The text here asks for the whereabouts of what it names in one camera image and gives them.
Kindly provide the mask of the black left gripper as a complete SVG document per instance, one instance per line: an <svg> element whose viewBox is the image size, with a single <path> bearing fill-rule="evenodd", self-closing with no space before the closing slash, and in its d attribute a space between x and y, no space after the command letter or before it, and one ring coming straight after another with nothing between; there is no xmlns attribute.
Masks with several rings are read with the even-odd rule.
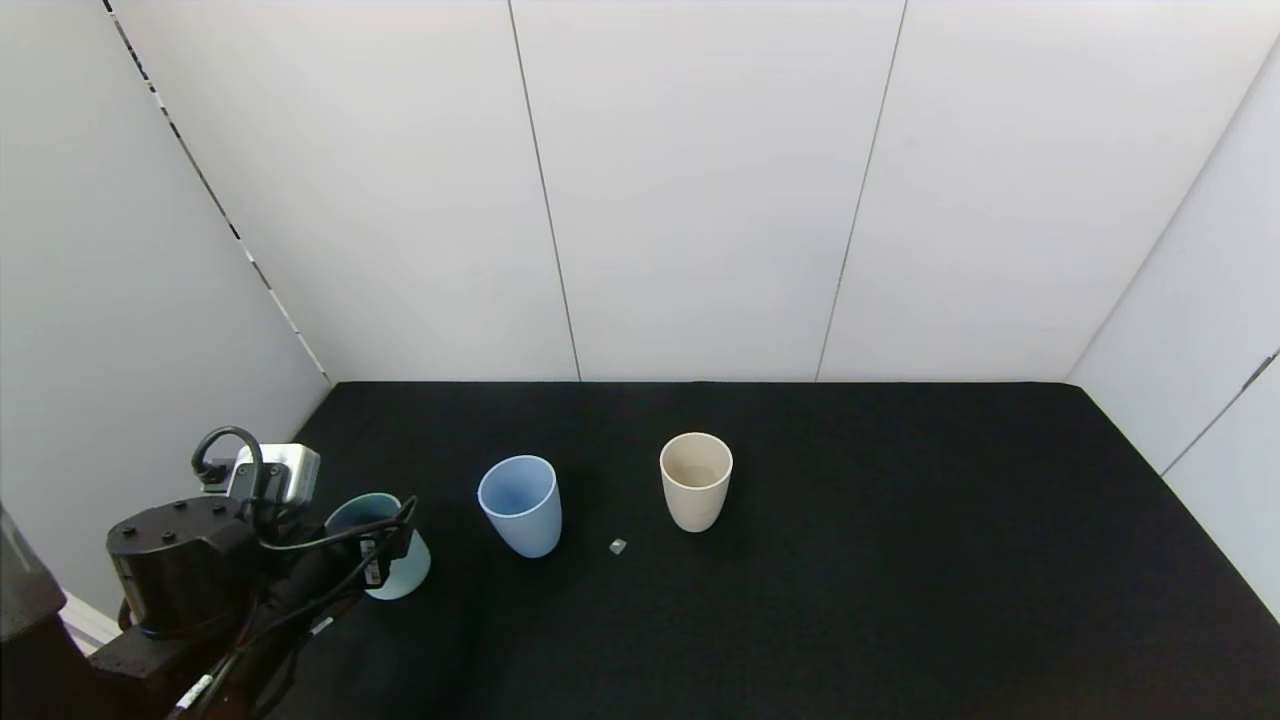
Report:
<svg viewBox="0 0 1280 720"><path fill-rule="evenodd" d="M349 594L381 588L390 560L404 557L415 533L419 497L410 496L390 527L328 528L294 550L291 591L296 594Z"/></svg>

